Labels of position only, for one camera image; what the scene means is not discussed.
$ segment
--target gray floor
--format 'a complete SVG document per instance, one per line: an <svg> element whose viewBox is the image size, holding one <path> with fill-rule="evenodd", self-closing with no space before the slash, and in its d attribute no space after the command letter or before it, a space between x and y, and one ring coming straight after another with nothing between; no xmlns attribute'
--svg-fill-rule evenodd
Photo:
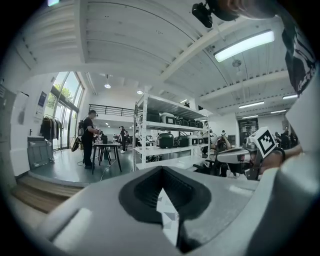
<svg viewBox="0 0 320 256"><path fill-rule="evenodd" d="M91 170L85 169L85 166L82 165L82 154L83 151L79 149L75 152L71 152L70 149L57 151L53 154L54 162L33 169L30 173L31 175L36 175L38 178L43 177L43 180L46 181L65 185L71 185L70 183L80 183L86 186L89 183L99 182L101 179L106 180L119 175L128 174L133 170L133 155L131 147L128 148L126 153L120 153L119 150L122 172L120 172L118 161L115 160L115 154L113 151L110 153L111 167L108 160L104 159L99 166L98 158L95 158L95 169L93 175Z"/></svg>
<svg viewBox="0 0 320 256"><path fill-rule="evenodd" d="M36 229L47 216L45 213L33 209L13 196L9 197L9 203L17 218L32 229Z"/></svg>

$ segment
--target robotic hand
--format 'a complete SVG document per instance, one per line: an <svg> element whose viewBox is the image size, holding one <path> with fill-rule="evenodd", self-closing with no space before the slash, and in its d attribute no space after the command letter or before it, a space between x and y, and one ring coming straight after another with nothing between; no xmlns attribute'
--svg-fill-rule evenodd
<svg viewBox="0 0 320 256"><path fill-rule="evenodd" d="M217 160L221 163L240 164L248 180L257 180L265 158L272 152L281 152L282 162L286 159L285 151L277 147L268 127L262 127L245 139L243 147L218 153Z"/></svg>

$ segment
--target white wall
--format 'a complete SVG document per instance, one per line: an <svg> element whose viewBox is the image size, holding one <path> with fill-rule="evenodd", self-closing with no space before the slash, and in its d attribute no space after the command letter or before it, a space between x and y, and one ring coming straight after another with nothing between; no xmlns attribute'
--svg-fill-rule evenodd
<svg viewBox="0 0 320 256"><path fill-rule="evenodd" d="M27 97L27 104L25 106L23 124L17 123L16 119L21 109L19 106L19 97L16 98L11 115L11 128L10 128L10 157L15 176L19 176L29 170L28 160L28 135L30 129L31 135L38 136L42 124L42 119L45 113L46 104L49 98L53 81L58 73L36 75L17 86L18 92L23 92L29 95ZM42 113L37 112L38 101L41 93L46 94L44 107Z"/></svg>
<svg viewBox="0 0 320 256"><path fill-rule="evenodd" d="M235 146L239 147L239 125L235 113L209 116L209 124L217 136L221 136L222 130L225 130L226 135L235 135Z"/></svg>
<svg viewBox="0 0 320 256"><path fill-rule="evenodd" d="M28 104L25 110L24 125L27 126L28 131L32 129L31 135L33 136L38 136L40 133L49 94L53 86L53 81L56 79L57 75L58 73L36 75L24 82L18 88L19 91L29 95ZM36 114L38 101L42 92L46 94L43 111L42 114Z"/></svg>
<svg viewBox="0 0 320 256"><path fill-rule="evenodd" d="M271 134L274 135L275 132L282 134L284 132L282 127L282 121L284 120L285 120L284 114L258 117L259 129L261 127L269 127Z"/></svg>
<svg viewBox="0 0 320 256"><path fill-rule="evenodd" d="M135 103L140 99L141 95L129 91L123 86L115 86L98 95L92 95L90 104L112 106L125 109L135 109Z"/></svg>

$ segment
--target black opening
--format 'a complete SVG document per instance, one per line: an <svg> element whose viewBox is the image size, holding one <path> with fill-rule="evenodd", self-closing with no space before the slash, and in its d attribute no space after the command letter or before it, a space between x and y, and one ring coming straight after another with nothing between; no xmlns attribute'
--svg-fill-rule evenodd
<svg viewBox="0 0 320 256"><path fill-rule="evenodd" d="M162 188L179 213L177 248L186 253L199 247L199 242L188 239L183 222L196 219L208 207L211 193L203 184L169 167L158 166L124 185L119 201L137 221L162 225L161 214L156 211Z"/></svg>

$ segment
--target wooden step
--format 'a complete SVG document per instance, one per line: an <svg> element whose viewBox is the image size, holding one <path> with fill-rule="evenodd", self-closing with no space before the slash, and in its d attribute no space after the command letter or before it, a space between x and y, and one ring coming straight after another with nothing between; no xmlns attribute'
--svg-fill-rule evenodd
<svg viewBox="0 0 320 256"><path fill-rule="evenodd" d="M30 187L32 189L46 192L48 194L52 194L55 196L63 197L63 198L70 198L76 193L78 193L80 190L83 189L83 187L75 187L75 186L66 186L66 185L60 185L56 183L51 183L47 181L43 181L34 177L31 177L29 175L24 175L21 178L17 180L17 184L25 185L27 187Z"/></svg>
<svg viewBox="0 0 320 256"><path fill-rule="evenodd" d="M54 196L24 184L18 184L12 190L12 195L26 205L46 214L66 200L61 196Z"/></svg>

